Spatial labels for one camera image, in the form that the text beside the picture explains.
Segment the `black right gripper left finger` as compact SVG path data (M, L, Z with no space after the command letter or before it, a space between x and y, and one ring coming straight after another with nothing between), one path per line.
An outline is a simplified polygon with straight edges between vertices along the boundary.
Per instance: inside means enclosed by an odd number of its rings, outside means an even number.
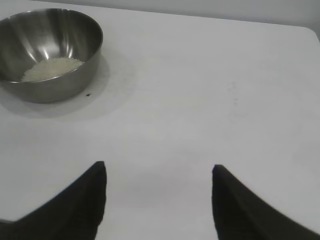
M95 162L50 201L16 221L0 222L2 240L94 240L107 200L107 172Z

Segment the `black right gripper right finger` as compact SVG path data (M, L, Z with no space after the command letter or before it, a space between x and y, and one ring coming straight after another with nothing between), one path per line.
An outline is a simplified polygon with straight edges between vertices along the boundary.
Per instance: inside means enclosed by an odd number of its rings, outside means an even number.
M212 169L212 214L220 240L318 240L263 201L223 165Z

